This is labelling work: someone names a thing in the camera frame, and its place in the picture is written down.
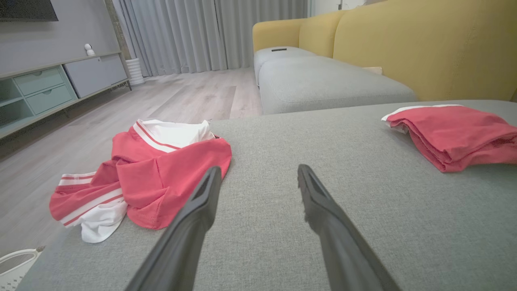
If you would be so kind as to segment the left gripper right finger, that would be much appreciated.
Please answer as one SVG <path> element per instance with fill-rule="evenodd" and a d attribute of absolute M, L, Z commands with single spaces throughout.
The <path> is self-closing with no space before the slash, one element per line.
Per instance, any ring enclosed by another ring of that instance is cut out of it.
<path fill-rule="evenodd" d="M 298 167 L 305 221 L 319 236 L 331 291 L 401 291 L 347 214 L 306 164 Z"/>

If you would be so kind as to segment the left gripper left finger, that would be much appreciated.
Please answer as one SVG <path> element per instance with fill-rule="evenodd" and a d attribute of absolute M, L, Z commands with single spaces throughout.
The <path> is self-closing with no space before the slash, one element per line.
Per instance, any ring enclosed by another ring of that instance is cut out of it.
<path fill-rule="evenodd" d="M 214 224 L 220 167 L 203 175 L 124 291 L 192 291 L 206 233 Z"/>

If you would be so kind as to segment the red jersey with white sleeves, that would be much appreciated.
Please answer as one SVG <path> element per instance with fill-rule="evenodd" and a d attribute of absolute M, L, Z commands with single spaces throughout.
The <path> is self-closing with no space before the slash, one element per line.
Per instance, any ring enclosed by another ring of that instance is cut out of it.
<path fill-rule="evenodd" d="M 128 217 L 150 230 L 167 227 L 212 167 L 224 177 L 231 146 L 209 123 L 137 120 L 114 136 L 111 158 L 92 173 L 64 174 L 50 197 L 52 217 L 101 243 Z"/>

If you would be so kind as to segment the red shorts with white stripe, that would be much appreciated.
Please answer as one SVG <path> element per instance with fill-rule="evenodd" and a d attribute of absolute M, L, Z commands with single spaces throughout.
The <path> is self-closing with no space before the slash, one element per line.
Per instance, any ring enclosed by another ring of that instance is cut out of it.
<path fill-rule="evenodd" d="M 496 114 L 441 104 L 402 107 L 382 121 L 410 136 L 442 173 L 458 173 L 476 164 L 517 164 L 517 127 Z"/>

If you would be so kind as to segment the large grey sofa ottoman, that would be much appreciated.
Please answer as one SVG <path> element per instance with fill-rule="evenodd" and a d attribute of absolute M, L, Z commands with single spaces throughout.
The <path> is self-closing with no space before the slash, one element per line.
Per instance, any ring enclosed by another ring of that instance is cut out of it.
<path fill-rule="evenodd" d="M 517 291 L 517 164 L 441 173 L 382 121 L 410 106 L 462 105 L 517 127 L 511 101 L 427 101 L 215 121 L 233 158 L 191 288 L 331 291 L 305 220 L 306 164 L 399 291 Z"/>

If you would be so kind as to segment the white laundry basket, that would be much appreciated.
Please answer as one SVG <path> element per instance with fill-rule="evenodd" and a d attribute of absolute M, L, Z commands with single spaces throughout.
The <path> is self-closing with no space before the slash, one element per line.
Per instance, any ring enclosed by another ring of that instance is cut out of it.
<path fill-rule="evenodd" d="M 6 256 L 0 258 L 0 265 L 8 260 L 28 255 L 29 258 L 22 263 L 5 270 L 0 271 L 0 291 L 15 291 L 26 273 L 31 269 L 36 260 L 41 256 L 45 246 L 40 246 L 35 249 L 25 249 L 16 252 L 11 252 Z"/>

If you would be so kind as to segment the white ribbed plant pot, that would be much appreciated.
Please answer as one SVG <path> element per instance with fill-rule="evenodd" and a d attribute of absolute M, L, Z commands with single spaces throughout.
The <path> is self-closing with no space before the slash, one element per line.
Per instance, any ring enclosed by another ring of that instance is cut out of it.
<path fill-rule="evenodd" d="M 143 85 L 145 80 L 142 74 L 140 60 L 138 58 L 126 60 L 126 65 L 129 72 L 129 84 L 131 86 Z"/>

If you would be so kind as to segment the grey cabinet door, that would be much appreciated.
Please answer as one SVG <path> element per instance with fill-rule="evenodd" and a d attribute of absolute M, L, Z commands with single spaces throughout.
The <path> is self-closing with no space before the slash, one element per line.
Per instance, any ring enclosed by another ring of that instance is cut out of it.
<path fill-rule="evenodd" d="M 79 98 L 111 88 L 128 78 L 118 54 L 74 61 L 64 67 Z"/>

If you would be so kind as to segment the mint green cabinet drawer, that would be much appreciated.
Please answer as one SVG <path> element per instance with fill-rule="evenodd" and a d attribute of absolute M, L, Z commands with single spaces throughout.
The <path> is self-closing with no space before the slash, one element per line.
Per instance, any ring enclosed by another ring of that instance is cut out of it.
<path fill-rule="evenodd" d="M 56 85 L 64 84 L 63 77 L 57 67 L 14 77 L 13 80 L 23 96 L 29 96 L 53 88 Z"/>
<path fill-rule="evenodd" d="M 75 92 L 66 84 L 60 84 L 47 88 L 40 92 L 24 96 L 28 107 L 35 116 L 43 114 L 49 110 L 60 107 L 65 103 L 76 101 Z"/>

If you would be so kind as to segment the small grey sofa seat cushion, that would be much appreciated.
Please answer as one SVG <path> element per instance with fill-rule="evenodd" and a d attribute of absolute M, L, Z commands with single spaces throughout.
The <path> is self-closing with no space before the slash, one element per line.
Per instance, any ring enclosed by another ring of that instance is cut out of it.
<path fill-rule="evenodd" d="M 271 49 L 288 48 L 286 51 L 272 52 Z M 256 77 L 256 84 L 260 86 L 260 70 L 262 66 L 268 62 L 277 59 L 286 59 L 292 57 L 312 57 L 317 56 L 315 53 L 303 50 L 301 48 L 292 46 L 277 46 L 271 48 L 263 48 L 254 53 L 254 72 Z"/>

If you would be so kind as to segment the long grey television cabinet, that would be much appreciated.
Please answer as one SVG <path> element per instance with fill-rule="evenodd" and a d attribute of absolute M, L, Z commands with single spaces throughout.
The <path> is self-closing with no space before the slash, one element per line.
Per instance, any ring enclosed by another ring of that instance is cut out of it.
<path fill-rule="evenodd" d="M 127 79 L 124 81 L 121 81 L 119 83 L 114 84 L 111 88 L 106 88 L 105 90 L 95 92 L 91 95 L 85 96 L 83 98 L 79 98 L 76 94 L 76 91 L 71 83 L 70 77 L 68 76 L 64 65 L 74 62 L 74 61 L 81 61 L 85 59 L 95 58 L 95 57 L 101 57 L 104 55 L 113 55 L 118 54 L 120 55 L 120 59 L 122 60 L 122 64 L 124 65 L 124 69 L 127 74 Z M 33 72 L 46 70 L 49 68 L 57 67 L 60 70 L 61 76 L 63 77 L 64 84 L 68 85 L 70 89 L 72 89 L 76 94 L 76 101 L 72 101 L 69 103 L 65 103 L 61 105 L 60 107 L 57 107 L 55 109 L 49 110 L 43 114 L 35 116 L 31 109 L 28 107 L 26 101 L 24 100 L 23 94 L 20 92 L 18 86 L 16 85 L 15 81 L 13 80 L 14 77 L 22 76 L 25 74 L 30 74 Z M 83 57 L 79 59 L 74 59 L 71 61 L 65 61 L 55 64 L 50 64 L 46 66 L 41 66 L 38 68 L 33 68 L 29 70 L 19 71 L 19 72 L 11 72 L 9 74 L 0 74 L 0 139 L 4 138 L 15 131 L 19 131 L 20 129 L 27 127 L 29 124 L 33 124 L 36 121 L 40 121 L 43 118 L 46 118 L 52 114 L 55 114 L 59 112 L 60 110 L 63 110 L 67 107 L 70 107 L 71 105 L 74 105 L 76 103 L 79 103 L 80 101 L 83 101 L 87 98 L 93 97 L 96 94 L 108 91 L 118 85 L 122 84 L 129 84 L 129 75 L 128 75 L 128 69 L 127 65 L 124 61 L 124 57 L 122 55 L 122 52 L 110 52 L 110 53 L 104 53 L 101 55 L 95 55 L 95 56 L 89 56 L 89 57 Z"/>

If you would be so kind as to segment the grey pleated curtain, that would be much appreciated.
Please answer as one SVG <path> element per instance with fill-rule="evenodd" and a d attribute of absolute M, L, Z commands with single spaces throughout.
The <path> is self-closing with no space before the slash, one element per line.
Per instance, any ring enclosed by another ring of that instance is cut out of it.
<path fill-rule="evenodd" d="M 308 14 L 308 0 L 112 2 L 144 77 L 252 67 L 256 23 Z"/>

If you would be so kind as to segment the narrow yellow sofa backrest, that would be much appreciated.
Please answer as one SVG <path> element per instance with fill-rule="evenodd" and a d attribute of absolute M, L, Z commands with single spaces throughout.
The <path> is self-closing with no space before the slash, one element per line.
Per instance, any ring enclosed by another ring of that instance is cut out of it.
<path fill-rule="evenodd" d="M 298 47 L 315 55 L 334 57 L 337 26 L 346 11 L 316 15 L 303 20 L 299 30 Z"/>

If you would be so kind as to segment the wide yellow sofa backrest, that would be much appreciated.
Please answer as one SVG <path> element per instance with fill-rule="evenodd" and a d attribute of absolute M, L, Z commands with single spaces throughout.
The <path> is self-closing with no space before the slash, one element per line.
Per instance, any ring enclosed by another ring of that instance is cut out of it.
<path fill-rule="evenodd" d="M 510 101 L 517 0 L 386 0 L 345 11 L 334 59 L 380 67 L 420 101 Z"/>

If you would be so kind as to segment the black flat television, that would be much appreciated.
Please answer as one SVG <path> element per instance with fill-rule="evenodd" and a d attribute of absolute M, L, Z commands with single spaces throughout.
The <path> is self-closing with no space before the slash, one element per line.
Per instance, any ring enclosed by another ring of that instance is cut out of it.
<path fill-rule="evenodd" d="M 50 0 L 0 0 L 0 22 L 58 20 Z"/>

